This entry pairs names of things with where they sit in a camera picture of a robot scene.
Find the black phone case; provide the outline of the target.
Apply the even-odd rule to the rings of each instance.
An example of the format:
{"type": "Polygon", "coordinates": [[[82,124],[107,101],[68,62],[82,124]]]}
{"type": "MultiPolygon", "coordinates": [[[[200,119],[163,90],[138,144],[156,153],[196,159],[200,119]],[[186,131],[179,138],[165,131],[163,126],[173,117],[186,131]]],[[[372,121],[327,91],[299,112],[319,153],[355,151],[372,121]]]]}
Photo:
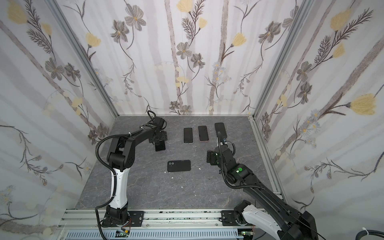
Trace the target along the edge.
{"type": "Polygon", "coordinates": [[[188,172],[190,170],[191,170],[191,161],[190,160],[168,161],[167,171],[170,173],[188,172]]]}
{"type": "Polygon", "coordinates": [[[227,131],[224,123],[215,123],[215,131],[217,137],[220,137],[222,139],[227,138],[227,131]]]}

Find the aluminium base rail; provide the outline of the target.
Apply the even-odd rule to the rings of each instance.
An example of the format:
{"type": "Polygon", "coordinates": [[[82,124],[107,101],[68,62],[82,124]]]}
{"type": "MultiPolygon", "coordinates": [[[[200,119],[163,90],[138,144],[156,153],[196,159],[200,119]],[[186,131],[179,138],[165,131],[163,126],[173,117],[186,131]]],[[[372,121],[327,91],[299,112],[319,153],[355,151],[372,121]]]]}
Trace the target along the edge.
{"type": "MultiPolygon", "coordinates": [[[[233,209],[129,209],[134,229],[218,229],[251,228],[238,225],[233,209]]],[[[66,210],[58,225],[60,230],[97,230],[97,217],[92,209],[66,210]]]]}

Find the aluminium corner frame post right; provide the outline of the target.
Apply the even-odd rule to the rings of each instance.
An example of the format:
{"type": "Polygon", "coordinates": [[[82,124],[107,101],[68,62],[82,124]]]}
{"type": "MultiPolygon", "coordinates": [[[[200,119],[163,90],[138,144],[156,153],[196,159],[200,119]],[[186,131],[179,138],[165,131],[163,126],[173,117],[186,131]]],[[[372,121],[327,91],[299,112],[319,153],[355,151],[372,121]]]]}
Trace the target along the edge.
{"type": "Polygon", "coordinates": [[[256,106],[256,109],[252,115],[252,118],[255,119],[255,117],[258,116],[259,113],[261,113],[263,105],[265,104],[268,95],[272,91],[272,87],[275,83],[275,81],[278,78],[278,75],[280,73],[280,70],[285,63],[286,59],[288,58],[290,51],[293,48],[293,45],[296,41],[296,38],[298,37],[301,28],[303,24],[305,23],[306,18],[308,17],[308,14],[311,11],[312,5],[315,1],[305,0],[302,2],[302,6],[299,8],[297,15],[293,21],[293,24],[291,26],[291,29],[288,33],[288,36],[284,42],[284,45],[278,55],[278,58],[274,64],[274,67],[272,68],[271,74],[268,78],[268,81],[265,85],[264,90],[262,91],[261,97],[258,101],[258,104],[256,106]]]}

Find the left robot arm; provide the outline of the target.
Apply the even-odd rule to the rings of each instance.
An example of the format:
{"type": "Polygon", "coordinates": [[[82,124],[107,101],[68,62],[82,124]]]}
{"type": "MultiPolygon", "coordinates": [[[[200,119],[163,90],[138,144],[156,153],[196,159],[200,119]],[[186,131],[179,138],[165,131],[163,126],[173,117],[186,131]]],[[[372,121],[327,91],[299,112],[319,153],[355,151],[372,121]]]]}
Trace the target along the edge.
{"type": "Polygon", "coordinates": [[[149,122],[140,126],[138,131],[106,137],[106,140],[112,140],[106,162],[99,155],[102,143],[97,144],[97,159],[112,174],[111,197],[106,204],[101,205],[102,208],[106,207],[105,216],[100,221],[102,227],[123,227],[131,220],[128,211],[127,184],[130,168],[135,161],[136,146],[148,140],[157,148],[162,149],[168,139],[166,126],[165,119],[152,116],[149,122]]]}

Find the small dark phone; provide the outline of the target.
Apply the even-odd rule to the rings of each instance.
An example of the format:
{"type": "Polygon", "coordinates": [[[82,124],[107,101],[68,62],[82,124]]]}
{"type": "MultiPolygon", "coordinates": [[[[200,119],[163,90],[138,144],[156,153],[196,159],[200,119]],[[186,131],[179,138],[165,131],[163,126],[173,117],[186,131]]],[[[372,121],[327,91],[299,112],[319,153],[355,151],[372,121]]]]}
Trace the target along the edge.
{"type": "Polygon", "coordinates": [[[156,152],[164,151],[166,149],[165,141],[159,141],[155,143],[156,152]]]}

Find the black phone case front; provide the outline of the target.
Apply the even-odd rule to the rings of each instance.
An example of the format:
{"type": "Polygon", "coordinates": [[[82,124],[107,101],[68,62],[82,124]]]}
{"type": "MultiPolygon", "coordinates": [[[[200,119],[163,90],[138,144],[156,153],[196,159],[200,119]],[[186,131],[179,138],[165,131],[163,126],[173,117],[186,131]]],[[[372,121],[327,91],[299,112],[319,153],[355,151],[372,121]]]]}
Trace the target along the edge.
{"type": "Polygon", "coordinates": [[[190,160],[168,161],[167,171],[170,173],[188,172],[190,170],[191,170],[191,161],[190,160]]]}

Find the aluminium corner frame post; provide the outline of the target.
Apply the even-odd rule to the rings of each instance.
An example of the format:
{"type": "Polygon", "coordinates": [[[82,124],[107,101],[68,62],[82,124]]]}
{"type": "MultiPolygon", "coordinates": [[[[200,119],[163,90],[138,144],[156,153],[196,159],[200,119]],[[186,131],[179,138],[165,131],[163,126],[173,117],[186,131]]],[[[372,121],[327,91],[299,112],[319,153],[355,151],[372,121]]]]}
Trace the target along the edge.
{"type": "Polygon", "coordinates": [[[83,49],[83,47],[79,41],[79,38],[76,36],[75,32],[72,30],[67,19],[65,18],[65,15],[63,14],[62,10],[60,9],[58,2],[45,0],[45,3],[47,4],[50,12],[53,14],[56,22],[59,24],[59,27],[64,32],[64,35],[66,36],[67,40],[69,41],[72,49],[77,54],[78,59],[81,61],[86,72],[91,77],[94,85],[96,86],[96,89],[99,91],[100,95],[102,96],[102,98],[103,98],[104,102],[106,103],[107,107],[109,108],[110,113],[112,114],[113,118],[117,118],[119,116],[118,111],[116,110],[111,99],[109,98],[107,91],[103,87],[102,81],[97,76],[96,71],[94,70],[91,61],[89,60],[89,58],[86,55],[86,51],[83,49]]]}
{"type": "Polygon", "coordinates": [[[288,33],[288,36],[284,42],[284,45],[278,55],[278,58],[274,64],[274,67],[272,68],[271,74],[268,78],[268,81],[265,85],[264,90],[262,91],[261,97],[258,101],[258,104],[256,106],[256,109],[252,115],[252,118],[255,119],[255,117],[258,116],[259,113],[261,113],[263,105],[265,104],[268,95],[272,91],[272,87],[275,83],[275,81],[278,78],[278,75],[280,73],[280,70],[285,63],[286,59],[288,58],[290,51],[293,48],[293,45],[296,41],[296,38],[298,37],[301,28],[303,24],[305,23],[306,18],[308,17],[308,14],[311,11],[312,5],[315,1],[305,0],[302,2],[302,6],[299,8],[297,15],[293,21],[293,24],[291,26],[291,29],[288,33]]]}

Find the purple-edged black phone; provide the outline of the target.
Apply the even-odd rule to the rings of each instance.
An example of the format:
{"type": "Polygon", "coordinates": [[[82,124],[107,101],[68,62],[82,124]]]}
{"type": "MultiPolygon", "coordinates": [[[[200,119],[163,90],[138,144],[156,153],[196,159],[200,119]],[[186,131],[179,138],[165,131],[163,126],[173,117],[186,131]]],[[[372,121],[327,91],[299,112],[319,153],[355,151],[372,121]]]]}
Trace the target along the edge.
{"type": "Polygon", "coordinates": [[[207,126],[198,126],[199,140],[200,142],[209,141],[209,133],[207,126]]]}

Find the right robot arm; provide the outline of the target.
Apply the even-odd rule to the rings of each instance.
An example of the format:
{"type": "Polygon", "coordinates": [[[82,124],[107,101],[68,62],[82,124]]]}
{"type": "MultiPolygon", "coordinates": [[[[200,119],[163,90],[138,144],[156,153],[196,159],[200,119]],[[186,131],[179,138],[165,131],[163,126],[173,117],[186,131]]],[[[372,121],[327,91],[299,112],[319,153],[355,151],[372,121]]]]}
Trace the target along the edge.
{"type": "Polygon", "coordinates": [[[236,162],[225,141],[217,142],[217,147],[207,152],[207,162],[220,168],[229,188],[243,190],[263,208],[261,211],[249,201],[237,205],[234,211],[239,225],[251,224],[276,240],[319,239],[315,218],[309,212],[301,213],[280,199],[250,168],[236,162]]]}

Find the aluminium corner frame post left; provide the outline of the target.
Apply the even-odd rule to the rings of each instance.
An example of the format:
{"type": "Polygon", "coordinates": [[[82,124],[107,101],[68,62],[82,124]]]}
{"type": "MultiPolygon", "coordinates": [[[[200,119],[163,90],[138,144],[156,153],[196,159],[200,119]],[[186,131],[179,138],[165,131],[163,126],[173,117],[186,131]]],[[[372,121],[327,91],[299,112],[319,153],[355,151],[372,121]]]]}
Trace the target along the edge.
{"type": "Polygon", "coordinates": [[[91,77],[94,85],[96,86],[96,89],[99,91],[100,95],[102,96],[102,98],[103,98],[104,102],[106,103],[107,107],[109,108],[110,113],[112,114],[113,118],[117,118],[119,116],[118,111],[116,110],[111,99],[109,98],[107,91],[103,87],[102,81],[97,76],[96,71],[94,70],[91,61],[89,60],[89,58],[86,55],[86,51],[83,49],[83,47],[79,41],[79,38],[76,36],[75,32],[72,30],[67,19],[65,18],[65,15],[63,14],[62,10],[60,9],[58,2],[45,0],[45,3],[47,4],[50,12],[53,14],[56,22],[59,24],[59,27],[64,32],[64,35],[66,36],[67,40],[69,41],[72,49],[77,54],[78,59],[81,61],[86,72],[91,77]]]}

